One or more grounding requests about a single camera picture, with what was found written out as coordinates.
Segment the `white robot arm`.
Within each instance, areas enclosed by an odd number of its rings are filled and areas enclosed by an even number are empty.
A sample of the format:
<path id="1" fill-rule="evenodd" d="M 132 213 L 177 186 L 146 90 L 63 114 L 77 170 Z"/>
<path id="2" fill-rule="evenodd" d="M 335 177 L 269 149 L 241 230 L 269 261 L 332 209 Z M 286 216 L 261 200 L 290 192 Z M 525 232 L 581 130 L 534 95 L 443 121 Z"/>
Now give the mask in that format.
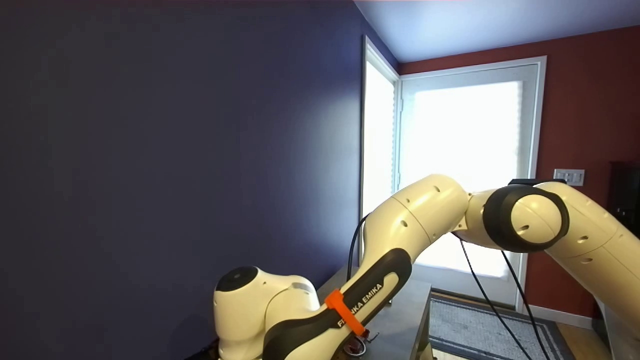
<path id="1" fill-rule="evenodd" d="M 513 180 L 467 192 L 426 176 L 364 217 L 360 267 L 328 295 L 301 276 L 255 265 L 220 277 L 211 305 L 217 360 L 330 360 L 401 289 L 416 257 L 443 233 L 509 251 L 545 251 L 627 334 L 640 334 L 640 240 L 571 186 Z"/>

